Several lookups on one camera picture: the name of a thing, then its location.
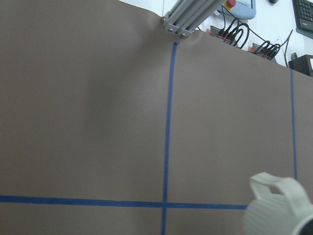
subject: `keyboard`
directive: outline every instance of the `keyboard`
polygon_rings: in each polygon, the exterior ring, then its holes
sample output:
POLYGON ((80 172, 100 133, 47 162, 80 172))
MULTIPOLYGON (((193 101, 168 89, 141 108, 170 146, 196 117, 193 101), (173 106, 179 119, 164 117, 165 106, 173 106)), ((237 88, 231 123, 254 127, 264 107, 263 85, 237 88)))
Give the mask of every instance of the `keyboard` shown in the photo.
POLYGON ((313 2, 292 0, 297 28, 313 32, 313 2))

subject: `white mug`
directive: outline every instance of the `white mug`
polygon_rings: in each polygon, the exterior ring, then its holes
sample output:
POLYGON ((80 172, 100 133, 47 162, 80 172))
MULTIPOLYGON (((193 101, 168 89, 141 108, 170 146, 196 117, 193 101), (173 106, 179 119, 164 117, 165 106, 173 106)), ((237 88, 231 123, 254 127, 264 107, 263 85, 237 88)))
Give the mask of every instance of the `white mug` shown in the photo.
POLYGON ((296 180, 260 173, 250 178, 250 186, 256 199, 244 214, 245 235, 313 234, 313 205, 296 180), (281 195, 271 193, 270 187, 281 195))

